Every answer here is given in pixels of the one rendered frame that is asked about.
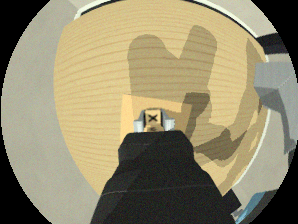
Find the wooden letter block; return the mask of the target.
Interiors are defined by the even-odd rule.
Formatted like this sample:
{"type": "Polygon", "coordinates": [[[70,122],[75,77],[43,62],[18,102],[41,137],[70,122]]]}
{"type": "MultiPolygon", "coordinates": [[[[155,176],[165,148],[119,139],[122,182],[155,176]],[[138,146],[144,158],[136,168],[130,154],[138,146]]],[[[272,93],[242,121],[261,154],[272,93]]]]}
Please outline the wooden letter block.
{"type": "Polygon", "coordinates": [[[159,127],[147,127],[146,132],[160,131],[159,127]]]}
{"type": "Polygon", "coordinates": [[[160,125],[161,124],[161,111],[159,108],[146,108],[146,125],[160,125]]]}

